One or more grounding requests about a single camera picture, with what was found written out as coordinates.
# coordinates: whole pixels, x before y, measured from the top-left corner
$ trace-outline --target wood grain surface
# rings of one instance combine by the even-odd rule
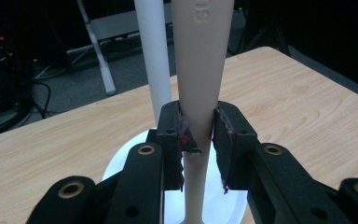
[[[176,77],[172,98],[178,99]],[[236,105],[261,142],[288,148],[310,175],[337,188],[358,177],[358,95],[261,48],[226,59],[220,100]],[[24,223],[69,175],[96,183],[117,152],[154,126],[148,86],[0,134],[0,223]],[[252,223],[249,211],[242,223]]]

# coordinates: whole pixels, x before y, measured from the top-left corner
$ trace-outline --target white tube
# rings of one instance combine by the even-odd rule
[[[161,107],[171,101],[170,68],[162,0],[135,0],[147,80],[156,124]]]
[[[233,0],[172,0],[179,102],[201,155],[184,154],[186,216],[202,223],[206,170]]]

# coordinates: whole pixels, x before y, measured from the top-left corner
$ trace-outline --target light wood tabletop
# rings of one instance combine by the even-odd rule
[[[176,77],[171,84],[177,100]],[[260,142],[288,148],[316,180],[337,188],[358,177],[358,95],[352,91],[260,48],[226,59],[219,99],[240,109]],[[101,182],[118,149],[154,126],[143,86],[0,134],[0,223],[24,223],[48,188],[69,175]],[[243,223],[249,222],[247,212]]]

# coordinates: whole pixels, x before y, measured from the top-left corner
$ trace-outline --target gray carpet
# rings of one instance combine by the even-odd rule
[[[235,11],[228,43],[230,49],[235,49],[238,46],[244,24],[245,20],[242,12]],[[167,37],[170,73],[173,76],[175,74],[175,62],[172,27],[168,27]],[[109,62],[113,80],[117,87],[117,94],[147,84],[144,57],[138,35],[102,44],[102,49],[105,59]],[[293,48],[290,48],[290,52],[295,60],[358,93],[358,85],[356,83],[316,63]],[[47,84],[51,88],[51,96],[48,101],[48,111],[51,116],[97,102],[107,97],[104,92],[98,61],[91,48],[75,50],[75,53],[71,53],[69,57],[73,64],[67,68],[49,66],[48,64],[38,64],[35,66],[38,70],[35,73],[37,77],[36,81]],[[44,86],[35,85],[33,87],[33,98],[43,107],[48,99],[48,89]],[[0,123],[10,119],[14,114],[14,111],[1,113]],[[41,115],[34,108],[29,117],[19,122],[12,129],[41,119]]]

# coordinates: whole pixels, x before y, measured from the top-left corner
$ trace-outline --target circular base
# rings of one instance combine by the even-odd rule
[[[145,131],[136,135],[115,154],[103,174],[103,180],[123,169],[130,149],[143,143],[147,133],[148,131]],[[208,163],[202,212],[204,223],[241,223],[247,204],[247,191],[230,190],[224,194],[213,146]],[[164,223],[180,223],[184,219],[185,193],[180,190],[166,190]]]

